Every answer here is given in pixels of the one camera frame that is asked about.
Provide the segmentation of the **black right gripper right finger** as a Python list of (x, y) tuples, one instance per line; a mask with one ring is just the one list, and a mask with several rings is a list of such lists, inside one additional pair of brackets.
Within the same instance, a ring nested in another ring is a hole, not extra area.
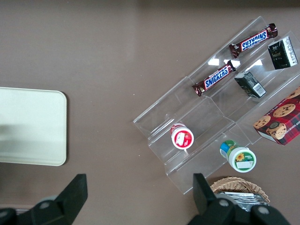
[(288, 225), (276, 208), (255, 205), (245, 211), (226, 198), (217, 198), (201, 173), (193, 175), (193, 197), (198, 209), (190, 225)]

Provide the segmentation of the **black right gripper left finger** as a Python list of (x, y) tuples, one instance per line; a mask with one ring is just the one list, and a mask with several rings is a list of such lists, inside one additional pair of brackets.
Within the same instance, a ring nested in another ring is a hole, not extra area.
[(87, 198), (86, 174), (78, 174), (53, 200), (41, 201), (19, 215), (16, 209), (1, 209), (0, 223), (2, 225), (71, 225)]

